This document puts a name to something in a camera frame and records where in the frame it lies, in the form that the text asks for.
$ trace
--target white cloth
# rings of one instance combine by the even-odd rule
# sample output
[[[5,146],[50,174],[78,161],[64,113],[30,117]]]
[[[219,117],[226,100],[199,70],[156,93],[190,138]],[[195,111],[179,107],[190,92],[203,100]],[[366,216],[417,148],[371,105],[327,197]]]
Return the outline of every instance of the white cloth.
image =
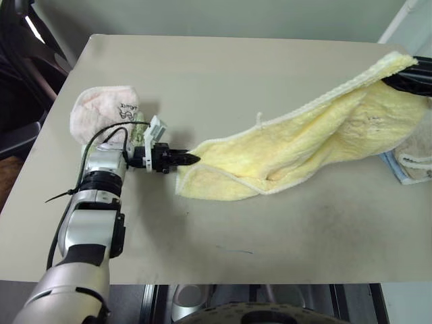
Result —
[[[394,149],[394,155],[410,183],[432,179],[432,107],[412,135]]]
[[[138,114],[138,95],[131,86],[100,86],[83,91],[70,114],[70,133],[80,143],[88,141],[102,128],[114,123],[131,122]],[[129,135],[134,125],[123,125]],[[115,128],[107,130],[94,142],[100,143]],[[124,132],[109,141],[122,142]]]

